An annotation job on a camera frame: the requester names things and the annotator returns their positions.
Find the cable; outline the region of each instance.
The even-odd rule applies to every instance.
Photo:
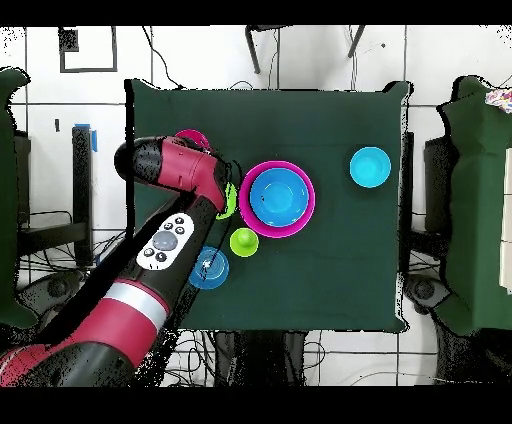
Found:
[[[503,88],[503,86],[512,78],[512,75],[510,75],[505,81],[503,81],[498,88]]]
[[[290,368],[292,370],[293,380],[297,386],[300,386],[300,379],[297,376],[297,371],[295,370],[295,367],[293,366],[292,355],[290,355],[290,352],[286,348],[286,345],[284,347],[284,351],[286,352],[286,356],[288,357],[288,363],[290,364]]]
[[[372,377],[374,375],[379,375],[379,374],[405,375],[405,376],[409,376],[409,377],[425,377],[425,378],[430,378],[431,380],[435,380],[435,381],[442,381],[444,383],[459,383],[459,384],[462,384],[462,383],[479,383],[479,384],[484,384],[483,381],[453,381],[453,380],[444,380],[442,378],[437,378],[437,377],[431,377],[429,375],[424,375],[424,374],[409,374],[409,373],[406,373],[406,372],[396,372],[396,371],[380,371],[380,372],[374,372],[374,373],[371,373],[371,374],[364,375],[361,378],[359,378],[356,381],[354,381],[352,384],[350,384],[350,386],[356,385],[357,383],[359,383],[361,380],[364,380],[365,378]]]
[[[173,79],[171,79],[171,77],[169,76],[169,71],[167,70],[167,63],[165,62],[165,59],[163,58],[163,56],[160,54],[160,52],[158,52],[157,50],[155,50],[155,48],[153,47],[153,44],[151,43],[151,38],[149,38],[149,34],[148,32],[146,31],[146,28],[142,27],[142,30],[144,31],[144,34],[146,35],[146,39],[148,40],[148,44],[149,44],[149,48],[151,50],[153,50],[153,52],[155,52],[158,57],[162,60],[162,63],[164,64],[164,69],[165,69],[165,76],[167,77],[167,79],[169,81],[171,81],[174,85],[176,85],[178,88],[178,90],[182,90],[183,88],[187,88],[181,84],[178,84],[176,81],[174,81]]]
[[[69,222],[73,223],[73,217],[68,211],[45,211],[45,212],[31,212],[30,215],[48,215],[52,213],[65,213],[69,216]]]
[[[37,262],[37,261],[33,261],[33,260],[27,260],[27,259],[21,259],[21,262],[26,262],[26,263],[32,263],[32,264],[36,264],[36,265],[42,265],[42,266],[48,266],[49,269],[53,270],[53,271],[65,271],[65,270],[73,270],[75,268],[70,268],[70,267],[65,267],[65,266],[62,266],[62,265],[48,265],[48,264],[45,264],[44,262]]]
[[[267,90],[270,90],[270,77],[272,76],[272,67],[274,65],[274,58],[276,57],[276,54],[278,53],[279,51],[279,42],[277,41],[277,38],[276,38],[276,29],[274,30],[274,40],[276,40],[276,52],[274,53],[274,56],[272,56],[272,61],[270,62],[270,72],[268,73],[268,87],[267,87]]]
[[[354,37],[352,36],[352,25],[348,26],[350,42],[354,43]],[[350,89],[356,91],[356,80],[357,80],[357,54],[354,51],[354,57],[352,60],[352,80],[350,81]]]
[[[96,256],[94,256],[94,262],[97,263],[97,261],[100,259],[101,255],[103,255],[109,248],[114,244],[115,241],[117,241],[120,237],[123,236],[123,234],[126,233],[126,230],[121,231],[119,234],[114,235],[110,237],[109,239],[105,240],[106,244],[103,247],[102,251],[98,253]]]
[[[320,330],[320,336],[318,337],[318,355],[317,355],[317,358],[318,358],[318,385],[320,386],[320,379],[321,379],[321,374],[320,374],[320,346],[322,346],[322,333],[323,333],[324,330]]]
[[[254,87],[252,86],[252,84],[250,82],[247,82],[247,81],[238,81],[238,82],[235,82],[231,87],[228,88],[228,90],[231,90],[235,85],[238,85],[240,83],[245,83],[247,84],[249,87],[251,87],[251,90],[254,90]]]

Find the floor tile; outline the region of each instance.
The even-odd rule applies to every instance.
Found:
[[[504,241],[500,246],[500,286],[512,290],[512,243]]]
[[[478,75],[496,86],[503,83],[512,73],[512,40],[504,27],[409,25],[406,78],[414,83],[411,104],[449,101],[453,82],[463,75]]]
[[[22,27],[0,27],[0,68],[11,66],[25,70],[25,30]],[[25,87],[18,89],[12,103],[25,103]]]
[[[505,164],[505,194],[512,194],[512,147],[507,149]]]
[[[9,109],[11,110],[16,129],[18,131],[27,131],[26,106],[11,105]]]
[[[329,353],[320,365],[313,366],[317,363],[316,354],[304,354],[304,375],[308,386],[396,385],[396,355]]]
[[[31,210],[73,210],[71,129],[75,124],[90,124],[97,131],[98,150],[92,152],[93,228],[125,228],[126,185],[113,161],[125,139],[124,106],[38,105],[29,106],[28,113]],[[59,132],[55,119],[59,119]]]
[[[316,352],[320,331],[310,331],[305,351]],[[382,332],[322,331],[321,344],[326,352],[396,352],[396,334]]]
[[[400,354],[398,376],[399,386],[432,385],[436,375],[436,355],[404,355]]]
[[[437,353],[437,334],[430,315],[420,315],[405,296],[402,314],[409,329],[400,333],[400,352]]]
[[[353,36],[358,26],[352,25]],[[280,87],[350,90],[353,64],[348,57],[351,46],[348,27],[293,25],[283,28]],[[381,91],[389,82],[401,81],[403,48],[403,25],[368,25],[356,49],[355,89]]]
[[[66,68],[109,63],[108,27],[77,27],[79,52],[66,53]],[[30,103],[124,103],[125,78],[151,79],[151,50],[142,27],[116,27],[117,72],[61,73],[55,27],[27,30]]]
[[[414,133],[414,171],[412,210],[425,213],[425,142],[445,134],[441,116],[435,108],[409,107],[408,131]],[[425,217],[413,215],[413,228],[424,230]]]
[[[213,353],[210,353],[210,357],[213,362],[209,362],[209,365],[213,371],[215,369],[215,355]],[[192,382],[194,384],[204,385],[205,366],[202,360],[199,358],[197,352],[195,351],[174,352],[167,363],[166,369],[174,374],[181,375],[184,379],[186,379],[181,379],[182,382]],[[174,384],[178,380],[180,380],[179,377],[168,374],[164,378],[161,387]],[[211,375],[211,373],[206,372],[206,386],[213,386],[213,380],[214,378]]]
[[[153,27],[153,46],[164,58],[170,78],[189,89],[229,88],[240,80],[248,81],[254,88],[266,88],[274,40],[268,31],[255,32],[253,39],[262,70],[259,75],[254,73],[245,25]],[[154,84],[175,88],[157,54],[153,63]]]
[[[501,239],[512,243],[512,195],[504,197]]]

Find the blue tape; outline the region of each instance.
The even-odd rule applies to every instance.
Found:
[[[91,134],[91,147],[93,152],[98,151],[98,141],[96,137],[96,130],[94,130]]]

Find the blue bowl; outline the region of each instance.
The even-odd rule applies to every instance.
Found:
[[[249,194],[254,214],[272,227],[286,227],[297,221],[308,206],[308,188],[302,178],[286,168],[262,172]]]
[[[214,247],[204,246],[197,257],[188,281],[198,289],[211,290],[224,283],[228,273],[229,263],[226,255]]]
[[[388,179],[390,173],[389,156],[378,147],[364,147],[350,161],[350,176],[362,187],[378,187]]]

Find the floor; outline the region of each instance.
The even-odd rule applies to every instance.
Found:
[[[355,33],[357,25],[350,26]],[[255,75],[244,26],[146,27],[154,48],[165,58],[170,77],[187,88],[229,88],[244,80],[254,88],[276,88],[276,41],[273,31],[255,33],[261,73]],[[109,27],[78,27],[80,51],[66,54],[68,68],[112,66]],[[117,27],[118,72],[59,72],[56,28],[0,29],[0,66],[19,67],[31,82],[12,98],[16,125],[32,139],[30,198],[37,211],[72,210],[71,128],[88,123],[97,131],[93,153],[94,242],[125,228],[124,182],[113,167],[113,154],[124,141],[124,78],[140,78],[160,88],[172,88],[161,59],[153,54],[141,27]],[[422,229],[425,210],[422,145],[444,134],[435,106],[450,98],[453,81],[476,74],[494,85],[512,73],[512,31],[498,26],[369,25],[357,47],[357,72],[347,57],[349,26],[292,26],[281,30],[280,88],[349,90],[355,76],[357,91],[379,91],[391,81],[414,84],[410,98],[409,130],[415,133],[413,227]],[[240,83],[238,89],[248,85]],[[56,131],[55,120],[59,120]],[[64,223],[64,214],[37,215],[33,226]],[[51,251],[53,260],[65,258]],[[32,266],[20,273],[20,284],[38,278]],[[403,301],[409,329],[400,335],[382,333],[309,334],[325,358],[315,366],[319,346],[306,345],[305,371],[310,385],[432,384],[437,341],[432,320],[416,314]],[[193,335],[184,332],[181,352],[171,362],[187,367]],[[191,355],[191,367],[198,363]],[[192,380],[202,382],[199,369]]]

